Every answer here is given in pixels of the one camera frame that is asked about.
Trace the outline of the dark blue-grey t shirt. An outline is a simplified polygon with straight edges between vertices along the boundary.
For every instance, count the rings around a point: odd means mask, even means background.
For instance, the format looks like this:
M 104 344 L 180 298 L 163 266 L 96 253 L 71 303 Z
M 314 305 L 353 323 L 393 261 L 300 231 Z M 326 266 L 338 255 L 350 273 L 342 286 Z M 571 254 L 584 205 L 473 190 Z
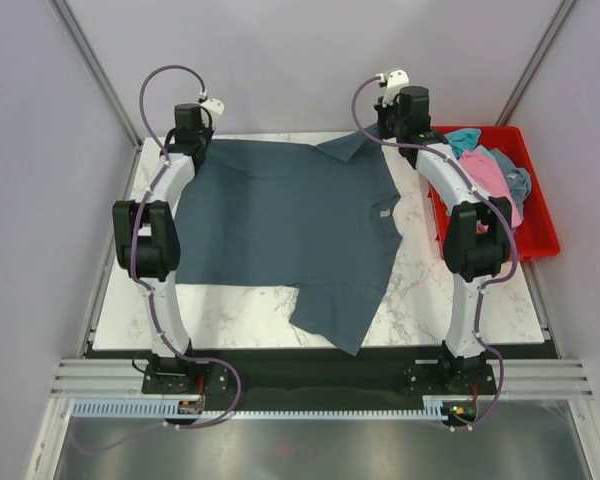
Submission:
M 402 241 L 399 198 L 381 147 L 361 133 L 215 140 L 176 210 L 176 280 L 293 287 L 291 323 L 357 354 Z

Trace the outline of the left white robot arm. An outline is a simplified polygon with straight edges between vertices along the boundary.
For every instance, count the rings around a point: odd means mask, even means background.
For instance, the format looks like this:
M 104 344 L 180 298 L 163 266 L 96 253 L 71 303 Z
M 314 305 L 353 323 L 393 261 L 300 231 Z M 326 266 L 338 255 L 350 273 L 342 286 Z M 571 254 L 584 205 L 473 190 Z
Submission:
M 112 207 L 117 262 L 143 297 L 151 328 L 147 375 L 164 376 L 178 393 L 199 382 L 199 369 L 184 359 L 191 341 L 182 321 L 175 287 L 181 259 L 174 209 L 184 188 L 206 159 L 225 106 L 218 99 L 174 107 L 175 126 L 158 143 L 158 167 L 145 190 Z

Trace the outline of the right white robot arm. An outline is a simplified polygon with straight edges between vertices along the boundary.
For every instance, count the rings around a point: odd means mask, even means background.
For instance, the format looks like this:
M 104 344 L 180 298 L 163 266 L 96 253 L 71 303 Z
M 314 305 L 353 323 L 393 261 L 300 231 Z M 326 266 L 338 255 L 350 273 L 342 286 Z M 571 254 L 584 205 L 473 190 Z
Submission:
M 485 288 L 497 281 L 511 253 L 512 205 L 472 179 L 447 138 L 431 127 L 428 89 L 395 80 L 379 85 L 384 93 L 374 109 L 380 138 L 429 182 L 449 213 L 443 259 L 453 274 L 453 300 L 437 377 L 445 391 L 461 393 L 485 368 L 480 317 Z

